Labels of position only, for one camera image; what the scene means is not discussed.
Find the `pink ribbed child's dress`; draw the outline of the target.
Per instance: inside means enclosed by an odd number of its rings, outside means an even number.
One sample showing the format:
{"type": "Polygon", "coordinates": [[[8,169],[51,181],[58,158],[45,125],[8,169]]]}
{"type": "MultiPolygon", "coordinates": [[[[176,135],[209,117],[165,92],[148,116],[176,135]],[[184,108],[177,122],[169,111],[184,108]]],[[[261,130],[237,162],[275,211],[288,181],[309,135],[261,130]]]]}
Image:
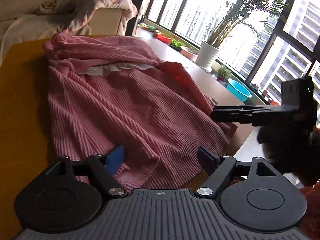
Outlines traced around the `pink ribbed child's dress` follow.
{"type": "Polygon", "coordinates": [[[127,191],[183,186],[201,172],[198,148],[220,154],[236,132],[210,118],[212,102],[180,63],[139,38],[62,31],[44,51],[55,153],[84,160],[124,146],[115,178],[127,191]]]}

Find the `turquoise plastic basin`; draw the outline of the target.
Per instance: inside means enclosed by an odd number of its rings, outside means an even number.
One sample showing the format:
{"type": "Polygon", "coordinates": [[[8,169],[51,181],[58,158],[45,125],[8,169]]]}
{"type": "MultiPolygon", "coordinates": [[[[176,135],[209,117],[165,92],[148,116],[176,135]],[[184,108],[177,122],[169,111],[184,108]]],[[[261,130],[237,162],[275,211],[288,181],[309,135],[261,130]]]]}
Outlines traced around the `turquoise plastic basin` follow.
{"type": "Polygon", "coordinates": [[[241,102],[245,102],[252,97],[252,94],[245,86],[231,78],[228,79],[227,89],[241,102]]]}

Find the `white plant pot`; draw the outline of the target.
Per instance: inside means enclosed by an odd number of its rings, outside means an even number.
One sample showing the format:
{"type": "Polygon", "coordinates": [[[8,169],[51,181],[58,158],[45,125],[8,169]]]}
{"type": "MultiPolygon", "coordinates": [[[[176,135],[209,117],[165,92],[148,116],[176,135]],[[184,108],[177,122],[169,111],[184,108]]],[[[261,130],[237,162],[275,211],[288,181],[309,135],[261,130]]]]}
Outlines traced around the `white plant pot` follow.
{"type": "Polygon", "coordinates": [[[208,44],[206,41],[202,41],[196,59],[196,64],[205,72],[210,73],[212,71],[212,65],[217,59],[219,53],[219,48],[215,48],[211,44],[208,44]]]}

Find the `small green plant tray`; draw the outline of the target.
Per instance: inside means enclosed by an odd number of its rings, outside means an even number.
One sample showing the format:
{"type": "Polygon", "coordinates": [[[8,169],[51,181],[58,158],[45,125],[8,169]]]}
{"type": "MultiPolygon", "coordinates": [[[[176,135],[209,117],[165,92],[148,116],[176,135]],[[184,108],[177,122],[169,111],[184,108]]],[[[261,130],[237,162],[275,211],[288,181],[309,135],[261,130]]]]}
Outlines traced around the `small green plant tray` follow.
{"type": "Polygon", "coordinates": [[[185,44],[183,42],[179,41],[179,40],[176,40],[176,39],[172,38],[170,40],[169,46],[171,48],[173,48],[174,50],[176,50],[176,51],[181,51],[182,47],[185,46],[185,44]]]}

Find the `red plastic basin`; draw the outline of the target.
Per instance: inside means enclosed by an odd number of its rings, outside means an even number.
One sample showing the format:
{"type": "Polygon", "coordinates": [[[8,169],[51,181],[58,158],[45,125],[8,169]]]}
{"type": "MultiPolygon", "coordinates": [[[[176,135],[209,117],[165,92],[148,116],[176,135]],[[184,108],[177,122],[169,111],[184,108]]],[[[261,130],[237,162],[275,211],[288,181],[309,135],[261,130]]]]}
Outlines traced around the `red plastic basin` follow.
{"type": "Polygon", "coordinates": [[[171,37],[167,37],[162,33],[158,33],[157,37],[158,40],[160,40],[161,42],[165,43],[165,44],[170,44],[172,38],[171,37]]]}

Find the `tall green potted plant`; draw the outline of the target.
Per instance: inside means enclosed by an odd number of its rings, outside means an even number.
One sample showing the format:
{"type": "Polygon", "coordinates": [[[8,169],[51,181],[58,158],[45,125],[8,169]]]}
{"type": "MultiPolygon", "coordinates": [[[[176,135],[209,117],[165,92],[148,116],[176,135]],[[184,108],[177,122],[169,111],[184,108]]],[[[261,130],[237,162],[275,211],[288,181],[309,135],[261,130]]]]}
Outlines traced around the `tall green potted plant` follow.
{"type": "Polygon", "coordinates": [[[228,3],[227,8],[225,16],[212,29],[207,40],[209,45],[217,49],[230,36],[233,29],[239,25],[251,29],[256,41],[259,41],[261,39],[260,31],[248,21],[252,14],[256,12],[265,14],[261,24],[268,33],[272,33],[274,29],[272,21],[282,20],[285,22],[283,10],[290,9],[291,6],[287,0],[236,0],[233,3],[228,3]]]}

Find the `floral pink blanket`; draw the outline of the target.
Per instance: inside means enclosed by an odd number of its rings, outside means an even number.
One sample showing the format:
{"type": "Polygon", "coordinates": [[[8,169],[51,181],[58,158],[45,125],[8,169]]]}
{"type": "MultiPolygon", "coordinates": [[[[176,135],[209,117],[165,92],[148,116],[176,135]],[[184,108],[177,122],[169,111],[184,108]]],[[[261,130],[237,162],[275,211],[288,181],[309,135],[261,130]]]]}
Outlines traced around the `floral pink blanket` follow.
{"type": "Polygon", "coordinates": [[[137,12],[132,0],[80,0],[67,30],[76,33],[89,27],[91,35],[124,36],[137,12]]]}

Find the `beige covered sofa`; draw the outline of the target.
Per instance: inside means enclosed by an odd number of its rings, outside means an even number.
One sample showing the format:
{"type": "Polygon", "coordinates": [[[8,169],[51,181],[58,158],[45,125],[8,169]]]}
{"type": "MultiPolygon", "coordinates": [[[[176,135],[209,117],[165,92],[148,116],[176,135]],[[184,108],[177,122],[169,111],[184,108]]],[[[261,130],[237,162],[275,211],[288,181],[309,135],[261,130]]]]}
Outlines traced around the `beige covered sofa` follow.
{"type": "Polygon", "coordinates": [[[130,0],[1,0],[1,60],[15,44],[70,35],[124,35],[130,0]]]}

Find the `crumpled beige cloth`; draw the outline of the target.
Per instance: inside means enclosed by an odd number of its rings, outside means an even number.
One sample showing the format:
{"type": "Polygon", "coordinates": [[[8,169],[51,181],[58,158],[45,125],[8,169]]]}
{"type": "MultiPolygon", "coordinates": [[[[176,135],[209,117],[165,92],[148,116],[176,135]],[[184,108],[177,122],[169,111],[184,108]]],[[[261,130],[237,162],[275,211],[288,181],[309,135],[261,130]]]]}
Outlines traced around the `crumpled beige cloth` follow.
{"type": "Polygon", "coordinates": [[[37,15],[56,15],[60,12],[62,4],[57,0],[42,3],[36,10],[37,15]]]}

